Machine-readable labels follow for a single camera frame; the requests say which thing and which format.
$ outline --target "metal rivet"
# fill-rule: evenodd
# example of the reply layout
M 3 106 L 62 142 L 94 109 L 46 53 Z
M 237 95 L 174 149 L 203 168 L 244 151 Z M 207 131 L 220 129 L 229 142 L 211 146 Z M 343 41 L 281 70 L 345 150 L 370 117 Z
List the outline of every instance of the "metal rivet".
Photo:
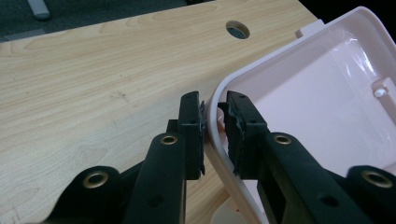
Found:
M 377 187 L 389 189 L 393 186 L 392 181 L 390 181 L 386 176 L 381 175 L 380 173 L 377 173 L 375 171 L 365 170 L 361 172 L 361 175 L 367 182 Z
M 177 142 L 177 138 L 173 135 L 166 135 L 161 139 L 161 143 L 164 145 L 173 145 Z
M 103 186 L 108 180 L 108 174 L 103 171 L 94 171 L 92 173 L 89 173 L 84 181 L 82 182 L 82 185 L 86 189 L 96 189 L 101 186 Z
M 275 137 L 274 137 L 274 140 L 277 142 L 277 143 L 279 143 L 279 144 L 282 144 L 282 145 L 288 145 L 288 144 L 290 144 L 291 143 L 291 139 L 289 139 L 287 136 L 285 136 L 285 135 L 276 135 Z

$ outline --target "black clamp jaw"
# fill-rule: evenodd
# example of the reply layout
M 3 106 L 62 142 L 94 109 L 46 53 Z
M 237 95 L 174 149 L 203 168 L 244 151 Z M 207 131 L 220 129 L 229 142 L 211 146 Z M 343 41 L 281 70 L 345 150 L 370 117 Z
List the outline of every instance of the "black clamp jaw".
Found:
M 178 119 L 154 137 L 144 161 L 119 174 L 96 166 L 66 188 L 44 223 L 184 223 L 186 180 L 205 174 L 203 104 L 181 97 Z
M 178 119 L 151 142 L 144 161 L 119 174 L 96 166 L 67 187 L 44 223 L 184 223 L 186 180 L 204 167 L 204 104 L 184 95 Z M 287 133 L 271 133 L 244 94 L 229 91 L 224 112 L 229 157 L 241 179 L 258 180 L 270 223 L 396 223 L 396 177 L 372 166 L 346 177 L 323 167 Z
M 295 137 L 271 133 L 244 94 L 229 91 L 219 108 L 234 173 L 258 180 L 270 223 L 396 223 L 394 175 L 355 166 L 344 178 L 324 169 Z

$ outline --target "white plastic enclosure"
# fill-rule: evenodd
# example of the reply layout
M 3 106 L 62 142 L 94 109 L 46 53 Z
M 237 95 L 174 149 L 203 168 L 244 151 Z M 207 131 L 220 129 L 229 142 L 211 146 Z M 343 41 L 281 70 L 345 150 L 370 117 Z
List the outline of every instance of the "white plastic enclosure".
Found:
M 357 7 L 300 35 L 226 77 L 206 109 L 205 153 L 249 223 L 267 220 L 257 182 L 235 176 L 227 155 L 217 108 L 227 91 L 247 95 L 271 132 L 297 137 L 328 170 L 365 164 L 396 174 L 396 48 L 381 21 Z

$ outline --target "wooden table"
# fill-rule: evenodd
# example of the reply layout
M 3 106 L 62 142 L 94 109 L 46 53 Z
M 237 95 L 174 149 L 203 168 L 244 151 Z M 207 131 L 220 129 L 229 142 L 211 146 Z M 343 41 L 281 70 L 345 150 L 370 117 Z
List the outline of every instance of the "wooden table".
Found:
M 209 99 L 232 71 L 316 18 L 297 0 L 219 0 L 0 45 L 0 223 L 43 220 L 81 171 L 142 161 L 180 96 Z M 240 21 L 247 39 L 231 36 Z M 188 183 L 187 222 L 228 193 L 208 159 Z

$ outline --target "curved plastic edge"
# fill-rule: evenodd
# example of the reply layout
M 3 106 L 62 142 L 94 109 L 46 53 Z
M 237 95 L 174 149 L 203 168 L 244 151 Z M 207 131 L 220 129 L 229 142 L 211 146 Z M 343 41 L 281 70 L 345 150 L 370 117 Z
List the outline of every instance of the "curved plastic edge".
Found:
M 260 58 L 258 61 L 255 61 L 231 73 L 220 82 L 220 84 L 217 86 L 212 96 L 208 100 L 208 104 L 205 109 L 205 115 L 207 119 L 207 131 L 209 134 L 209 140 L 212 147 L 206 147 L 205 154 L 209 158 L 216 172 L 219 174 L 221 181 L 223 182 L 225 188 L 230 193 L 235 204 L 238 206 L 242 214 L 244 214 L 244 217 L 249 223 L 266 223 L 267 218 L 265 217 L 265 214 L 262 213 L 259 206 L 255 203 L 245 183 L 238 176 L 235 176 L 233 174 L 233 164 L 231 163 L 231 161 L 227 156 L 227 153 L 223 149 L 223 144 L 220 140 L 219 132 L 218 132 L 218 118 L 217 118 L 218 103 L 221 94 L 223 93 L 226 86 L 231 81 L 244 75 L 247 71 L 257 67 L 259 64 L 269 61 L 275 56 L 308 40 L 309 38 L 313 37 L 315 34 L 318 34 L 319 32 L 325 30 L 327 27 L 336 24 L 337 22 L 343 20 L 344 18 L 358 11 L 365 13 L 371 20 L 374 20 L 374 22 L 377 24 L 377 28 L 378 29 L 382 28 L 382 33 L 383 33 L 382 35 L 388 38 L 390 41 L 392 41 L 389 33 L 385 29 L 380 19 L 370 9 L 366 7 L 356 7 L 355 9 L 346 13 L 345 15 L 327 24 L 323 24 L 323 23 L 320 24 L 320 21 L 316 21 L 317 24 L 315 25 L 316 27 L 315 32 L 308 32 L 308 33 L 305 33 L 304 31 L 300 33 L 297 32 L 296 35 L 299 38 L 296 39 L 295 41 L 289 43 L 288 45 L 280 49 L 277 49 L 269 53 L 268 55 Z

